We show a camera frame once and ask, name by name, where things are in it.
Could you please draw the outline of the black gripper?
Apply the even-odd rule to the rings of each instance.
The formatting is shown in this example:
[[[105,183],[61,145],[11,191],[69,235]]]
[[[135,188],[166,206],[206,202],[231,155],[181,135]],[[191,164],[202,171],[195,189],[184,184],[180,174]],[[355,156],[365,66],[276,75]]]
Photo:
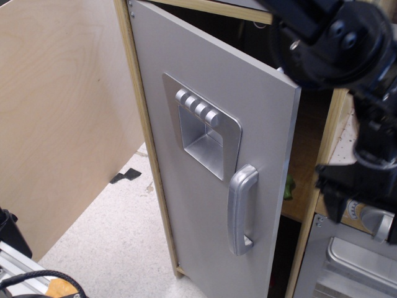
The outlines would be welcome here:
[[[317,165],[315,171],[333,222],[341,222],[349,199],[396,213],[396,163],[376,165],[359,158],[350,165]]]

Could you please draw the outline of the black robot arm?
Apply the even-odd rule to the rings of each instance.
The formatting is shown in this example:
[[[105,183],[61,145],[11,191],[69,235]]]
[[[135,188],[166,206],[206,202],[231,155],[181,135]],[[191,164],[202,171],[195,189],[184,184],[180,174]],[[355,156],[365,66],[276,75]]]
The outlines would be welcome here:
[[[318,165],[317,187],[338,223],[349,199],[396,212],[396,40],[377,6],[363,1],[264,1],[273,53],[284,73],[310,89],[352,95],[359,134],[355,163]]]

